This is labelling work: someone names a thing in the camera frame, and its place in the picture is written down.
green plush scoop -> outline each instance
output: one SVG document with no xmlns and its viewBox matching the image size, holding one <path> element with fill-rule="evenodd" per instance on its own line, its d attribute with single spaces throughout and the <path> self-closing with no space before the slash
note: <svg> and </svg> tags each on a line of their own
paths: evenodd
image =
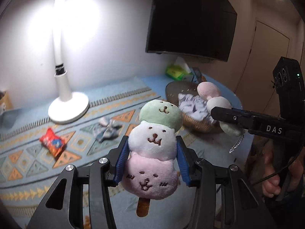
<svg viewBox="0 0 305 229">
<path fill-rule="evenodd" d="M 181 110 L 169 102 L 153 100 L 140 111 L 140 121 L 165 125 L 177 132 L 182 126 Z"/>
</svg>

tissue box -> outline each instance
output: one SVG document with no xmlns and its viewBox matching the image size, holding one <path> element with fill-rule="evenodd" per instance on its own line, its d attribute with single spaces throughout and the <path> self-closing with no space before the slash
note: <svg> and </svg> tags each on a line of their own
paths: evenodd
<svg viewBox="0 0 305 229">
<path fill-rule="evenodd" d="M 167 67 L 165 74 L 176 81 L 189 81 L 193 80 L 194 75 L 187 73 L 182 67 L 178 65 L 170 65 Z"/>
</svg>

white plush scoop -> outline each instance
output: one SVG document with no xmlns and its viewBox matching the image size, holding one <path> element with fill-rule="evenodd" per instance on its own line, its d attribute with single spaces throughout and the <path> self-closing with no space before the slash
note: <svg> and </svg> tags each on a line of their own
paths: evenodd
<svg viewBox="0 0 305 229">
<path fill-rule="evenodd" d="M 160 161 L 176 158 L 176 144 L 174 129 L 146 121 L 142 121 L 135 127 L 128 139 L 130 151 L 135 151 L 142 157 L 156 158 Z"/>
</svg>

wicker basket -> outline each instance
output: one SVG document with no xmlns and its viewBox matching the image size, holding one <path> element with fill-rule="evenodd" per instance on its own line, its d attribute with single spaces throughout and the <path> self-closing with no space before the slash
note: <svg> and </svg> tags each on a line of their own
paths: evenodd
<svg viewBox="0 0 305 229">
<path fill-rule="evenodd" d="M 171 82 L 166 86 L 165 89 L 167 101 L 179 106 L 178 94 L 198 95 L 197 86 L 198 84 L 188 81 Z M 182 113 L 182 115 L 183 125 L 196 131 L 208 133 L 215 127 L 206 119 L 203 121 L 196 121 L 185 113 Z"/>
</svg>

cardboard box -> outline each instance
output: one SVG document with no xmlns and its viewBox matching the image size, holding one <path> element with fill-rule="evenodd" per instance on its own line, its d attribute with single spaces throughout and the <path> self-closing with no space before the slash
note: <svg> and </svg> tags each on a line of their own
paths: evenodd
<svg viewBox="0 0 305 229">
<path fill-rule="evenodd" d="M 4 113 L 4 111 L 12 109 L 12 103 L 7 91 L 4 91 L 4 96 L 0 99 L 0 115 Z"/>
</svg>

